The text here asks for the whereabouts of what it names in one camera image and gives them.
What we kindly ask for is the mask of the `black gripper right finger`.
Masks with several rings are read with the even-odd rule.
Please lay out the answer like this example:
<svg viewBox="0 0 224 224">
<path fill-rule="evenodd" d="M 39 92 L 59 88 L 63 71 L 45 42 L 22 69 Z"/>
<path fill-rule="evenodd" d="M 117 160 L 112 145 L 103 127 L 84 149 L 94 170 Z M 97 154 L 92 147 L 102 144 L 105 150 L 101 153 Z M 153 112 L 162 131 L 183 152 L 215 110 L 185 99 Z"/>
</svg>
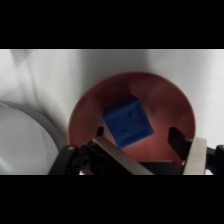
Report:
<svg viewBox="0 0 224 224">
<path fill-rule="evenodd" d="M 210 148 L 206 139 L 189 139 L 175 127 L 169 129 L 168 143 L 184 161 L 183 175 L 203 175 L 206 170 L 224 175 L 224 145 Z"/>
</svg>

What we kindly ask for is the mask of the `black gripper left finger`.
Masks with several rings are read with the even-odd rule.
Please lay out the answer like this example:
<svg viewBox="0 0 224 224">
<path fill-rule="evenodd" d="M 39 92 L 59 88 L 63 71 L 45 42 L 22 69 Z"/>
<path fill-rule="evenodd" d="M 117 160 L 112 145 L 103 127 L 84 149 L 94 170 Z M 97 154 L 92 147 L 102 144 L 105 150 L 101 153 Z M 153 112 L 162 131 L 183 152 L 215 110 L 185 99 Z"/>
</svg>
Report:
<svg viewBox="0 0 224 224">
<path fill-rule="evenodd" d="M 64 146 L 50 168 L 49 175 L 152 175 L 152 172 L 117 149 L 104 138 L 104 128 L 81 147 Z"/>
</svg>

